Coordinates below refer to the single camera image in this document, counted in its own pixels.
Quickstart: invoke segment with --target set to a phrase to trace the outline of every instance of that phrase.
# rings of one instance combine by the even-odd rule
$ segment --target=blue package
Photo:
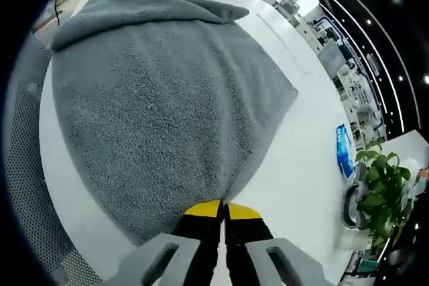
[[[346,127],[340,125],[336,128],[336,159],[346,179],[353,175],[353,160],[350,155],[351,141]]]

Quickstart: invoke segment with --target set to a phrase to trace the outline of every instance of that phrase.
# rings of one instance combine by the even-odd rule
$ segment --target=black ceiling
[[[421,128],[419,127],[410,83],[391,42],[357,0],[337,1],[363,27],[384,61],[401,106],[405,132],[417,129],[429,141],[429,85],[424,83],[424,76],[429,75],[429,27],[426,22],[429,12],[425,14],[429,11],[426,6],[427,0],[360,0],[380,22],[403,60],[418,102]],[[365,47],[362,50],[365,55],[373,53],[367,38],[334,1],[329,1],[329,4],[326,4],[325,1],[321,1],[321,3],[330,5],[337,19],[345,20],[342,24],[358,45]],[[366,24],[367,19],[372,21],[371,25]],[[399,76],[404,77],[403,82],[399,81]],[[382,69],[379,77],[381,81],[378,81],[378,84],[387,107],[384,120],[387,130],[391,133],[388,137],[397,137],[402,134],[402,128],[395,96],[384,69]]]

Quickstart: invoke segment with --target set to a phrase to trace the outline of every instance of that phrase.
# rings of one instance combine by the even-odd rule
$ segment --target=window
[[[298,0],[296,4],[300,6],[298,13],[304,17],[319,5],[319,0]]]

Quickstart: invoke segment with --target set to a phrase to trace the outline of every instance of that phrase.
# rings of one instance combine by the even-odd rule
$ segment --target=green leaf
[[[386,187],[384,186],[384,184],[381,182],[381,181],[378,181],[377,183],[376,183],[376,185],[375,185],[375,188],[374,188],[374,193],[375,194],[380,194],[380,193],[382,193],[383,191],[386,191]]]
[[[400,212],[401,220],[405,220],[405,221],[408,220],[408,217],[410,216],[411,211],[413,210],[413,206],[414,206],[413,199],[408,199],[407,205],[405,206],[404,210]]]
[[[374,194],[370,192],[366,197],[364,197],[359,203],[362,207],[373,208],[380,206],[386,202],[386,199],[380,194]]]
[[[356,161],[361,161],[365,157],[365,151],[360,151],[356,154]]]
[[[396,234],[396,238],[395,238],[395,240],[393,241],[393,243],[392,243],[392,245],[393,246],[395,246],[396,245],[396,243],[397,243],[397,241],[400,239],[400,236],[401,236],[401,234],[402,234],[402,226],[399,226],[398,227],[398,230],[397,230],[397,234]]]
[[[378,222],[372,223],[369,228],[373,232],[374,236],[381,237],[386,241],[391,235],[393,224],[390,223],[389,217],[387,217],[386,219],[381,218]]]
[[[386,176],[387,177],[395,177],[399,175],[399,171],[396,169],[396,166],[391,166],[390,164],[386,164]]]
[[[376,151],[364,151],[365,156],[368,158],[368,160],[374,159],[375,157],[378,157],[380,153]]]
[[[356,208],[358,209],[358,211],[366,212],[366,213],[367,213],[367,214],[369,214],[369,215],[371,215],[371,213],[372,213],[372,211],[373,211],[373,207],[368,206],[368,205],[366,205],[366,204],[362,204],[362,202],[359,202],[359,203],[357,204],[357,207],[356,207]]]
[[[379,155],[377,159],[371,164],[371,167],[385,167],[387,164],[387,157],[385,155]]]
[[[372,147],[378,146],[380,149],[380,153],[383,151],[383,148],[381,147],[381,143],[379,141],[372,141],[368,143],[368,145],[365,147],[365,150],[369,150]]]
[[[377,231],[380,231],[384,228],[387,219],[389,218],[390,211],[387,207],[377,207],[376,210],[371,214],[371,225],[376,228]]]
[[[389,153],[389,155],[387,156],[387,160],[389,161],[393,157],[397,157],[396,166],[399,166],[399,164],[400,164],[400,157],[398,157],[396,153],[394,153],[394,152]]]
[[[377,239],[375,239],[375,241],[373,241],[372,247],[378,247],[381,244],[383,244],[383,239],[381,237],[378,237]]]
[[[377,169],[372,167],[371,169],[369,169],[367,176],[365,177],[365,181],[372,182],[372,181],[378,180],[379,178],[380,178],[380,175]]]
[[[378,175],[380,176],[381,182],[383,182],[383,184],[385,186],[388,186],[389,176],[385,172],[385,168],[384,167],[374,167],[374,169],[376,169],[378,171]]]
[[[391,178],[387,186],[387,190],[383,192],[383,197],[392,208],[394,208],[397,203],[401,203],[403,193],[402,184],[396,184],[393,181],[394,178]]]
[[[391,218],[396,220],[398,224],[402,222],[401,216],[401,202],[396,202],[394,206],[391,207]]]
[[[399,170],[400,176],[403,177],[405,180],[409,181],[411,179],[411,172],[409,169],[405,167],[397,167],[396,169]]]

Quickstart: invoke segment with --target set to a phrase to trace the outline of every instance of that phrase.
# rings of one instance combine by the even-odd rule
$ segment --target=yellow object
[[[187,209],[185,214],[191,216],[200,216],[200,217],[217,217],[217,210],[219,209],[220,200],[213,200],[209,202],[202,202],[196,204],[195,206]]]
[[[228,209],[229,218],[231,220],[262,218],[261,215],[252,208],[240,206],[239,204],[228,202]]]

